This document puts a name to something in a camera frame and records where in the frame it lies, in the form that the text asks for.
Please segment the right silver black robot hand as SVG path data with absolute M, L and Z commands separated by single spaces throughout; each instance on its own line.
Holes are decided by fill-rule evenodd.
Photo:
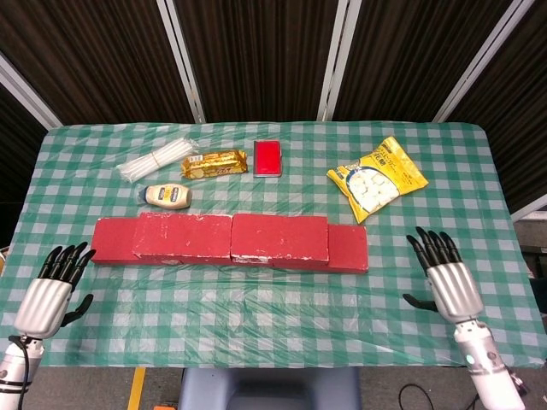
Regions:
M 430 284 L 433 299 L 423 301 L 410 294 L 403 299 L 414 308 L 439 313 L 452 324 L 476 320 L 484 309 L 478 287 L 452 240 L 444 231 L 418 226 L 419 238 L 407 236 Z

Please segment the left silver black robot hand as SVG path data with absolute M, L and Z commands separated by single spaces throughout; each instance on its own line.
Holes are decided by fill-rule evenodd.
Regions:
M 18 334 L 31 339 L 48 339 L 60 328 L 80 319 L 93 302 L 88 294 L 72 312 L 68 305 L 84 270 L 94 256 L 87 243 L 54 248 L 31 282 L 15 317 Z

